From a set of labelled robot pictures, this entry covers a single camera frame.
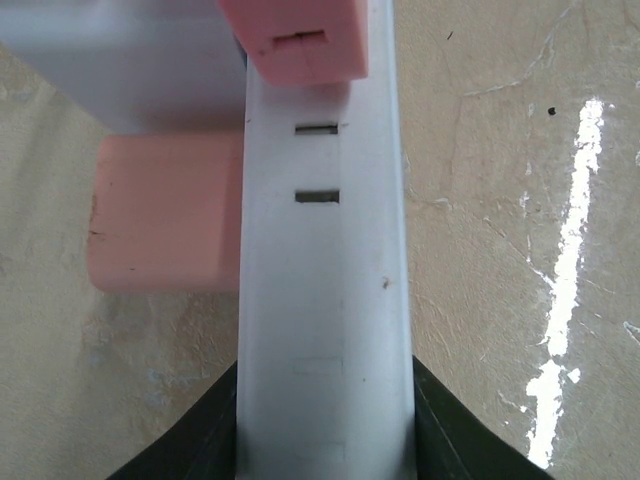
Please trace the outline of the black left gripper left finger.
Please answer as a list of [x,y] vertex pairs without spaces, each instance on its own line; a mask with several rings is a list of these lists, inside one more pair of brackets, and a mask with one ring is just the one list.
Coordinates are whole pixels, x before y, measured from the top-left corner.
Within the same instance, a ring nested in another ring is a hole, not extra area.
[[158,440],[112,479],[234,479],[237,365],[232,364]]

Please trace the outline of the white power strip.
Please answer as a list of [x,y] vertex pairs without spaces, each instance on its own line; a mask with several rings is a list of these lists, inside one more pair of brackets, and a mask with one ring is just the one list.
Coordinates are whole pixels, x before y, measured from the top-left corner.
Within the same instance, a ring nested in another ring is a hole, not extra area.
[[[368,75],[275,86],[221,1],[5,1],[1,475],[103,479],[237,365],[234,479],[411,479],[394,7]],[[239,287],[106,292],[87,244],[111,135],[240,131]]]

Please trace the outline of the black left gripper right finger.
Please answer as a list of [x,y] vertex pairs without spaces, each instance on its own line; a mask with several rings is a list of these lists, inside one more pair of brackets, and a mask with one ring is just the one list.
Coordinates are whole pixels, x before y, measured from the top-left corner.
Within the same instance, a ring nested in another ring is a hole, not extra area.
[[487,428],[418,358],[413,371],[419,479],[550,477]]

